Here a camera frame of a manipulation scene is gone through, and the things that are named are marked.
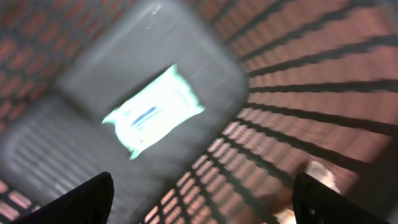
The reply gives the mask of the teal wet wipes pack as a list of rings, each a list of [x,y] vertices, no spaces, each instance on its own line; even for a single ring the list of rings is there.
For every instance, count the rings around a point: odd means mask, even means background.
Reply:
[[[102,123],[112,124],[130,160],[168,135],[205,107],[189,82],[171,65],[154,81],[106,115]]]

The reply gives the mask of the grey plastic shopping basket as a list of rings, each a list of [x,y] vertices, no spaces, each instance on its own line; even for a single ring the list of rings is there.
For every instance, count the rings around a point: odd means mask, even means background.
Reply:
[[[176,65],[203,105],[131,159],[103,118]],[[1,222],[100,172],[109,223],[283,223],[316,161],[397,222],[396,1],[2,1]]]

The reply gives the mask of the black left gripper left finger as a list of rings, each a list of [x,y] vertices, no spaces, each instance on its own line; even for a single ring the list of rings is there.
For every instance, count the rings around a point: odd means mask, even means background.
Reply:
[[[113,198],[113,178],[102,172],[12,224],[107,224]]]

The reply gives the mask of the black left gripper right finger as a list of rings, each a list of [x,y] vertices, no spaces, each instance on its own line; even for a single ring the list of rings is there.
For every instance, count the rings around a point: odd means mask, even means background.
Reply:
[[[297,224],[388,224],[304,172],[295,179],[292,205]]]

